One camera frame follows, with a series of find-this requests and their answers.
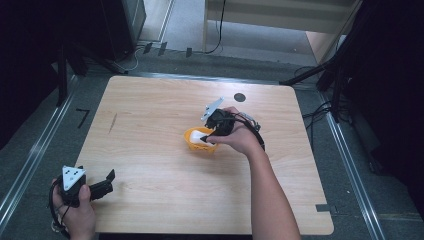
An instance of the orange object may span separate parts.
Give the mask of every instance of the orange object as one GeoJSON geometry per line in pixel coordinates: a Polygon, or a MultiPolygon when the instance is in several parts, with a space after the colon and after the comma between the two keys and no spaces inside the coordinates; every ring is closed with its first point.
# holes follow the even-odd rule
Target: orange object
{"type": "Polygon", "coordinates": [[[211,134],[213,132],[212,129],[205,128],[205,127],[194,127],[194,128],[190,128],[187,131],[185,131],[185,133],[184,133],[184,139],[186,140],[186,142],[187,142],[188,147],[190,148],[190,150],[206,150],[206,151],[208,151],[210,153],[213,153],[216,150],[216,148],[218,147],[218,144],[215,144],[215,145],[213,145],[211,147],[211,146],[208,146],[206,144],[192,143],[192,142],[190,142],[190,135],[191,135],[191,133],[194,130],[197,130],[199,132],[205,133],[207,135],[209,135],[209,134],[211,134]]]}

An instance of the black curtain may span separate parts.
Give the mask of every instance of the black curtain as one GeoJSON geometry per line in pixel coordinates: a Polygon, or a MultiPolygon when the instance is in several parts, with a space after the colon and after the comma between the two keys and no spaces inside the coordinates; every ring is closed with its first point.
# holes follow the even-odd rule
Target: black curtain
{"type": "Polygon", "coordinates": [[[404,183],[424,216],[424,4],[364,1],[373,14],[349,58],[345,95],[380,146],[372,156],[404,183]]]}
{"type": "Polygon", "coordinates": [[[57,86],[61,2],[0,0],[0,149],[57,86]]]}

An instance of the black tape mark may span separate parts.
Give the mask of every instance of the black tape mark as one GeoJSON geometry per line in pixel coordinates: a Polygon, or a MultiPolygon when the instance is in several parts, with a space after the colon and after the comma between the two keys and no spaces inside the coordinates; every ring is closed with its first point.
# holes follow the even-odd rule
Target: black tape mark
{"type": "Polygon", "coordinates": [[[149,53],[150,52],[150,49],[152,49],[152,45],[153,45],[153,43],[147,44],[146,47],[144,47],[143,54],[149,53]]]}
{"type": "Polygon", "coordinates": [[[117,116],[118,116],[118,113],[115,113],[115,117],[113,117],[113,120],[112,120],[112,125],[110,125],[109,133],[110,131],[112,131],[113,126],[115,126],[117,116]]]}
{"type": "Polygon", "coordinates": [[[81,120],[80,124],[78,125],[78,128],[81,128],[81,127],[82,127],[82,125],[83,125],[83,124],[84,124],[84,122],[85,122],[85,119],[87,119],[87,116],[88,116],[88,114],[90,113],[90,110],[77,108],[77,109],[76,109],[76,111],[78,111],[78,112],[85,112],[84,117],[82,118],[82,120],[81,120]]]}
{"type": "Polygon", "coordinates": [[[168,44],[168,42],[164,42],[160,45],[160,50],[159,50],[158,56],[162,56],[163,54],[165,54],[167,44],[168,44]]]}
{"type": "Polygon", "coordinates": [[[328,204],[316,204],[317,212],[329,212],[330,206],[328,204]]]}
{"type": "Polygon", "coordinates": [[[237,102],[244,102],[246,101],[246,96],[243,93],[236,93],[234,94],[234,100],[237,102]]]}
{"type": "Polygon", "coordinates": [[[192,53],[193,53],[193,48],[187,48],[186,58],[191,57],[192,53]]]}
{"type": "Polygon", "coordinates": [[[337,210],[336,206],[330,206],[328,204],[316,204],[315,205],[317,212],[330,212],[332,215],[339,214],[339,211],[337,210]]]}

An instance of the finger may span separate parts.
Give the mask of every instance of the finger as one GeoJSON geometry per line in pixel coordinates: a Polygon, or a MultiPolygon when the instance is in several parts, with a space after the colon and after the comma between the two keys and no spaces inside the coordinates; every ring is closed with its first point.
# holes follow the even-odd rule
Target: finger
{"type": "Polygon", "coordinates": [[[78,195],[78,198],[80,201],[80,207],[82,209],[91,208],[90,197],[91,197],[90,187],[88,187],[88,185],[86,184],[82,185],[78,195]]]}
{"type": "Polygon", "coordinates": [[[59,193],[59,186],[56,185],[53,189],[53,206],[55,208],[58,208],[62,205],[63,205],[62,196],[60,196],[60,193],[59,193]]]}
{"type": "Polygon", "coordinates": [[[234,113],[234,114],[239,113],[239,111],[235,107],[227,107],[227,108],[223,108],[222,110],[224,110],[226,112],[234,113]]]}
{"type": "Polygon", "coordinates": [[[227,144],[228,143],[228,137],[223,137],[223,136],[209,136],[209,137],[206,138],[206,142],[227,144]]]}

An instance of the hand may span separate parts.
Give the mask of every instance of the hand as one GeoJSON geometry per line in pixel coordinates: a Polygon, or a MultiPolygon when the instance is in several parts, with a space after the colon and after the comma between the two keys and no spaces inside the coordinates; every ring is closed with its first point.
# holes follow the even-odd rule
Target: hand
{"type": "MultiPolygon", "coordinates": [[[[224,111],[238,114],[239,111],[235,107],[224,108],[224,111]]],[[[262,149],[255,135],[241,122],[234,123],[233,131],[228,136],[210,136],[206,139],[210,143],[224,143],[230,145],[234,150],[248,156],[257,151],[258,148],[262,149]]]]}
{"type": "MultiPolygon", "coordinates": [[[[92,239],[95,234],[96,215],[90,204],[90,187],[83,185],[79,191],[80,206],[78,208],[69,207],[68,212],[63,218],[65,226],[68,228],[69,235],[73,240],[88,240],[92,239]]],[[[60,196],[59,186],[53,190],[53,205],[59,208],[59,214],[63,217],[68,206],[63,205],[62,197],[60,196]]]]}

